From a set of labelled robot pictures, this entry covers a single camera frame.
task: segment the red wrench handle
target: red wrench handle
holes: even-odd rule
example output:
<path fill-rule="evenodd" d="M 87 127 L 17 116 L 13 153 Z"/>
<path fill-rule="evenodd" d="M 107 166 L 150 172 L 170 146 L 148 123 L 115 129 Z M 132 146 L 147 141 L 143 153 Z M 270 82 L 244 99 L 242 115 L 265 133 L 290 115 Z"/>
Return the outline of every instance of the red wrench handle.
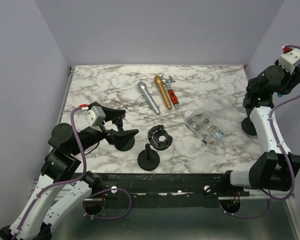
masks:
<path fill-rule="evenodd" d="M 172 104 L 173 105 L 178 104 L 179 101 L 178 101 L 177 96 L 175 95 L 175 92 L 171 89 L 171 90 L 168 90 L 168 93 L 169 93 Z"/>

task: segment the adjustable wrench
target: adjustable wrench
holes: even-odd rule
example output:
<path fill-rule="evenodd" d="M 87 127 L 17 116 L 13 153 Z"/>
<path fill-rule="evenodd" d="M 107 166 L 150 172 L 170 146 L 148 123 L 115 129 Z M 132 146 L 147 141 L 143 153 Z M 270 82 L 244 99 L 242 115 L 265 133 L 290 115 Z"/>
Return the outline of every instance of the adjustable wrench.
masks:
<path fill-rule="evenodd" d="M 177 96 L 175 95 L 175 92 L 173 91 L 173 89 L 170 86 L 170 83 L 175 83 L 176 81 L 173 80 L 172 76 L 169 76 L 169 79 L 166 79 L 162 75 L 161 79 L 162 79 L 162 82 L 164 83 L 164 85 L 166 86 L 166 89 L 168 90 L 168 93 L 169 93 L 172 104 L 174 105 L 174 107 L 176 109 L 180 108 L 178 98 L 177 98 Z"/>

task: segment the metal floor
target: metal floor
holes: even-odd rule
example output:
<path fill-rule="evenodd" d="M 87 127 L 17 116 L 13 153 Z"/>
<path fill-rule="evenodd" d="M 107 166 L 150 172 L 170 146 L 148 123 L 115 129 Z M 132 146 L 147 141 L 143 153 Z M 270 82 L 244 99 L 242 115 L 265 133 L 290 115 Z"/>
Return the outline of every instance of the metal floor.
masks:
<path fill-rule="evenodd" d="M 242 199 L 238 214 L 255 216 L 267 205 L 266 199 Z M 124 209 L 110 211 L 112 217 Z M 298 239 L 285 201 L 274 201 L 269 214 L 258 219 L 238 219 L 219 208 L 203 207 L 133 208 L 118 220 L 91 220 L 83 214 L 77 206 L 55 230 L 52 240 Z"/>

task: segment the clear plastic container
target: clear plastic container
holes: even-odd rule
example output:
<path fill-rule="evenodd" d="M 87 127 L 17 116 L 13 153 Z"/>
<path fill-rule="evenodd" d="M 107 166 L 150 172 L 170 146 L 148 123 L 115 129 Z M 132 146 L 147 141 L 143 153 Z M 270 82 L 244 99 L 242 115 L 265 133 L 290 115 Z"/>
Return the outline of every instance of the clear plastic container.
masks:
<path fill-rule="evenodd" d="M 204 108 L 199 108 L 185 118 L 185 125 L 205 145 L 215 145 L 225 134 L 223 126 L 216 117 Z"/>

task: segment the cable tie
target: cable tie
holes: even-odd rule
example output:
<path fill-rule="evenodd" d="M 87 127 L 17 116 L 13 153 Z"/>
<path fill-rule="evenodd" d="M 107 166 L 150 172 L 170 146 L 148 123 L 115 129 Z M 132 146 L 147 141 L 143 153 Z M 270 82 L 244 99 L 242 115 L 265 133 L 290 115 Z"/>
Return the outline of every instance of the cable tie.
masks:
<path fill-rule="evenodd" d="M 284 145 L 284 142 L 280 141 L 276 146 L 279 147 L 279 146 L 283 146 L 283 145 Z"/>

